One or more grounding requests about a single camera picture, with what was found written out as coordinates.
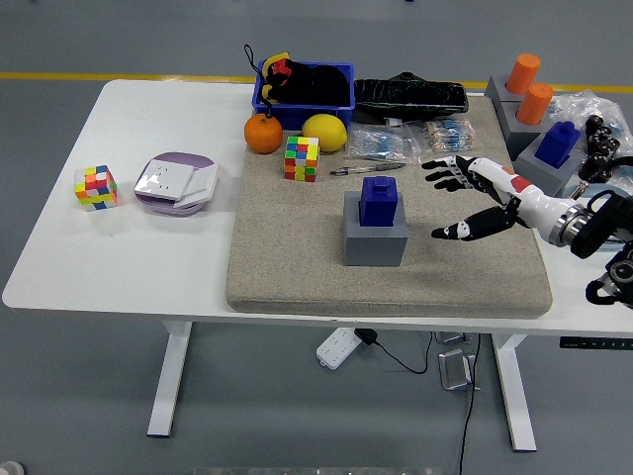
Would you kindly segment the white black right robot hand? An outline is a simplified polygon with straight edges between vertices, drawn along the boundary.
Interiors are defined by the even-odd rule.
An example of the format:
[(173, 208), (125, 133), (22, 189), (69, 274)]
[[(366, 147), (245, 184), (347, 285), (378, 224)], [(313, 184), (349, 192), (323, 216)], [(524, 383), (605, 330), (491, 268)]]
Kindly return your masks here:
[(573, 201), (550, 197), (526, 178), (485, 157), (450, 155), (427, 161), (421, 168), (431, 172), (425, 179), (436, 189), (475, 189), (497, 202), (495, 207), (433, 230), (433, 238), (472, 241), (521, 224), (537, 230), (551, 244), (563, 244), (559, 221), (574, 205)]

